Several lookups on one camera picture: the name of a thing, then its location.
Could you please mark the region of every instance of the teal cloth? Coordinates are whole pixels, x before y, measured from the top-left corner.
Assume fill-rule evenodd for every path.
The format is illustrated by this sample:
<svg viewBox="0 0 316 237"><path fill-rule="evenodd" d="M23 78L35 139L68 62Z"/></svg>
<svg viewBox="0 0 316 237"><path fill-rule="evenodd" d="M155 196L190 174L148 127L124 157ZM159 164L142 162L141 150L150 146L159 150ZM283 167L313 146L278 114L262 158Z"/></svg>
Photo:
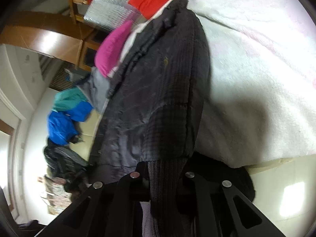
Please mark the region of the teal cloth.
<svg viewBox="0 0 316 237"><path fill-rule="evenodd" d="M55 95L53 111L68 111L76 107L80 102L87 101L86 96L78 87L64 90Z"/></svg>

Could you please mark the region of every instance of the metal screw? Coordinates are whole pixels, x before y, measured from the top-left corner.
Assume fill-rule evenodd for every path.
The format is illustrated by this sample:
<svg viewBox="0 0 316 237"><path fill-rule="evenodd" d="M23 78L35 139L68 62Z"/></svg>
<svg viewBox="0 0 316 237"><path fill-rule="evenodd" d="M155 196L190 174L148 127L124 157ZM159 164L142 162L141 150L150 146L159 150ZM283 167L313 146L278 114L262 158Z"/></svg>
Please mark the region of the metal screw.
<svg viewBox="0 0 316 237"><path fill-rule="evenodd" d="M229 180L225 180L222 182L222 185L226 188L229 188L230 186L232 186L232 183Z"/></svg>
<svg viewBox="0 0 316 237"><path fill-rule="evenodd" d="M187 178L193 178L195 175L194 175L193 172L186 172L185 176L186 176Z"/></svg>
<svg viewBox="0 0 316 237"><path fill-rule="evenodd" d="M137 177L140 176L140 173L134 171L134 172L132 172L132 173L130 174L130 176L131 176L132 178L137 178Z"/></svg>
<svg viewBox="0 0 316 237"><path fill-rule="evenodd" d="M99 188L101 188L101 187L102 187L102 185L103 185L103 183L102 183L102 182L95 182L95 183L93 184L93 188L95 188L95 189L99 189Z"/></svg>

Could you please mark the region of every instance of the white blanket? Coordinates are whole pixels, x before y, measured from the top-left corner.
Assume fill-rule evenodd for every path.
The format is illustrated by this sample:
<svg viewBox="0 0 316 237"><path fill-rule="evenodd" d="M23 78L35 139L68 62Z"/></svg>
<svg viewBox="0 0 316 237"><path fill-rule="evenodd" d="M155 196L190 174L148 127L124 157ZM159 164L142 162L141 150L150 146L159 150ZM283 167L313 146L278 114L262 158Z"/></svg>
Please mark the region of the white blanket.
<svg viewBox="0 0 316 237"><path fill-rule="evenodd" d="M195 149L231 167L316 153L316 27L299 1L189 0L188 8L211 51Z"/></svg>

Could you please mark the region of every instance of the wooden furniture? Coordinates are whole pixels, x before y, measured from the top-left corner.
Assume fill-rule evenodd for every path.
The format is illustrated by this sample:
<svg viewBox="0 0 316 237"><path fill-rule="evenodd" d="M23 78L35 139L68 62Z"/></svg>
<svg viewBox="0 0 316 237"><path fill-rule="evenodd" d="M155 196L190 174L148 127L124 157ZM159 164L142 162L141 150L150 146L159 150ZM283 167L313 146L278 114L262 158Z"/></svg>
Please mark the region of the wooden furniture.
<svg viewBox="0 0 316 237"><path fill-rule="evenodd" d="M37 51L75 64L90 71L84 63L87 49L97 50L93 41L97 31L60 14L20 11L7 22L0 34L0 43Z"/></svg>
<svg viewBox="0 0 316 237"><path fill-rule="evenodd" d="M74 24L84 22L83 15L78 13L78 4L89 4L89 2L88 0L69 0L70 15Z"/></svg>

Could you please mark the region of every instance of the jacket sleeve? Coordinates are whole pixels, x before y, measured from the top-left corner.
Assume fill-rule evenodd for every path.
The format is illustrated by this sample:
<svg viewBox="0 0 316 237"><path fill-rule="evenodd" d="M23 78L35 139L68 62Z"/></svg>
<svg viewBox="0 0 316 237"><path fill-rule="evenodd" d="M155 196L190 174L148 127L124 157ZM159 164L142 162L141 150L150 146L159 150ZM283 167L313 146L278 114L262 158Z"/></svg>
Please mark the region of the jacket sleeve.
<svg viewBox="0 0 316 237"><path fill-rule="evenodd" d="M48 138L55 144L66 145L68 140L79 134L72 120L63 112L52 111L48 116Z"/></svg>

